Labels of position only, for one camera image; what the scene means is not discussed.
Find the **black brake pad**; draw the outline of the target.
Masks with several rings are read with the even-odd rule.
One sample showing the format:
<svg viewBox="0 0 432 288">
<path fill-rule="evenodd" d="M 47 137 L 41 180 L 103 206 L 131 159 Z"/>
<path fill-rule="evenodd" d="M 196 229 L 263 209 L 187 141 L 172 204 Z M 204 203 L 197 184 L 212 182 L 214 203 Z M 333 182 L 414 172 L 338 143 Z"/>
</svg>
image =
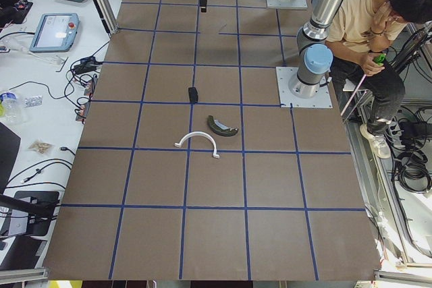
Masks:
<svg viewBox="0 0 432 288">
<path fill-rule="evenodd" d="M 188 97 L 190 103 L 195 104 L 198 102 L 198 91 L 195 87 L 188 88 Z"/>
</svg>

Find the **seated person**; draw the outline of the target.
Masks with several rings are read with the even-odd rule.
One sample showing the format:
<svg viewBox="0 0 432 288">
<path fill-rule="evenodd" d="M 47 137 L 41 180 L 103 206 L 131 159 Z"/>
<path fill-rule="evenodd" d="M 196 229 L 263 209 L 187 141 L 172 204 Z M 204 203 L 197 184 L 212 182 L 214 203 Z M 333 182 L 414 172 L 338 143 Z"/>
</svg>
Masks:
<svg viewBox="0 0 432 288">
<path fill-rule="evenodd" d="M 388 49 L 408 23 L 431 20 L 431 0 L 343 0 L 326 39 L 333 53 L 330 76 L 338 102 L 347 80 L 373 93 L 369 120 L 360 132 L 373 153 L 388 159 L 391 151 L 384 133 L 405 95 L 404 83 L 384 61 L 374 58 Z"/>
</svg>

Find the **teach pendant near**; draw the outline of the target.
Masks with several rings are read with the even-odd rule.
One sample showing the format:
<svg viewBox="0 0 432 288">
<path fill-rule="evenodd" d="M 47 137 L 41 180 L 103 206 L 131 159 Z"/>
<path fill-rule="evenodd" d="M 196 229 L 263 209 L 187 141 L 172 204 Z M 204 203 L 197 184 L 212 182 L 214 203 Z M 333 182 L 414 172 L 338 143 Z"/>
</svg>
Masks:
<svg viewBox="0 0 432 288">
<path fill-rule="evenodd" d="M 33 53 L 67 52 L 72 47 L 80 20 L 76 13 L 46 13 L 41 16 L 30 45 Z"/>
</svg>

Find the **clear plastic water bottle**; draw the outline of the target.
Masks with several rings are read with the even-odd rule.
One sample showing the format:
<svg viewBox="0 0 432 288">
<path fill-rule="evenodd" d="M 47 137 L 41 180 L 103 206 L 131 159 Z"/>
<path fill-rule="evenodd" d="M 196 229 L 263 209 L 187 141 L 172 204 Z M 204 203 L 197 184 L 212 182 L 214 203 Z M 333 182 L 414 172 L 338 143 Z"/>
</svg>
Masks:
<svg viewBox="0 0 432 288">
<path fill-rule="evenodd" d="M 4 120 L 9 125 L 19 125 L 27 122 L 24 106 L 20 97 L 11 90 L 1 91 L 1 106 Z"/>
</svg>

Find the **green brake shoe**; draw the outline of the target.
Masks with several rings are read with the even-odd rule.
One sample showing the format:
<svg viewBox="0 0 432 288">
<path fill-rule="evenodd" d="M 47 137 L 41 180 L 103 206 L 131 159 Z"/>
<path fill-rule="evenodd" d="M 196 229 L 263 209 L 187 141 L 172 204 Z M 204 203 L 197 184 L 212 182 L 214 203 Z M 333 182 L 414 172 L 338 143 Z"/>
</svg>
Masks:
<svg viewBox="0 0 432 288">
<path fill-rule="evenodd" d="M 238 133 L 238 128 L 228 127 L 222 124 L 219 120 L 215 119 L 212 115 L 207 117 L 207 125 L 213 133 L 219 136 L 232 137 Z"/>
</svg>

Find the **white curved plastic bracket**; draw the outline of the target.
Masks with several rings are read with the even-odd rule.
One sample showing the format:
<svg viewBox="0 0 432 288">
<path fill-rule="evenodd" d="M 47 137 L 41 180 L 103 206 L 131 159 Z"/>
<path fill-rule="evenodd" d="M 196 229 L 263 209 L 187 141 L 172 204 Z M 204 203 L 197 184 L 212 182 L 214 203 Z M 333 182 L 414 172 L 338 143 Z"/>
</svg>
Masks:
<svg viewBox="0 0 432 288">
<path fill-rule="evenodd" d="M 215 158 L 215 159 L 219 159 L 219 158 L 220 158 L 220 156 L 219 156 L 219 154 L 218 154 L 218 151 L 217 151 L 217 144 L 216 144 L 216 141 L 214 140 L 214 138 L 213 138 L 211 135 L 209 135 L 209 134 L 206 133 L 206 132 L 195 131 L 195 132 L 187 133 L 186 135 L 184 135 L 184 136 L 179 140 L 179 142 L 176 142 L 176 143 L 174 144 L 174 146 L 177 147 L 177 148 L 181 148 L 182 145 L 183 145 L 183 143 L 184 143 L 186 140 L 188 140 L 188 139 L 190 139 L 190 138 L 193 138 L 193 137 L 203 137 L 203 138 L 206 138 L 206 139 L 207 139 L 210 143 L 212 143 L 212 145 L 213 145 L 213 153 L 212 153 L 212 157 Z"/>
</svg>

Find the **small bag of parts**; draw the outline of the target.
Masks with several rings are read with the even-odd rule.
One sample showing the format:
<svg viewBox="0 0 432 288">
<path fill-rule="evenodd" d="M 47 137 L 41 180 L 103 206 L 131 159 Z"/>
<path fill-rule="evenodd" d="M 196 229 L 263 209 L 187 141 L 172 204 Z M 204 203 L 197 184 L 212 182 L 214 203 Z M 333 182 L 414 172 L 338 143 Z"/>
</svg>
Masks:
<svg viewBox="0 0 432 288">
<path fill-rule="evenodd" d="M 52 147 L 53 145 L 50 143 L 35 140 L 33 143 L 31 143 L 31 145 L 29 145 L 28 149 L 39 154 L 48 154 L 50 153 Z"/>
</svg>

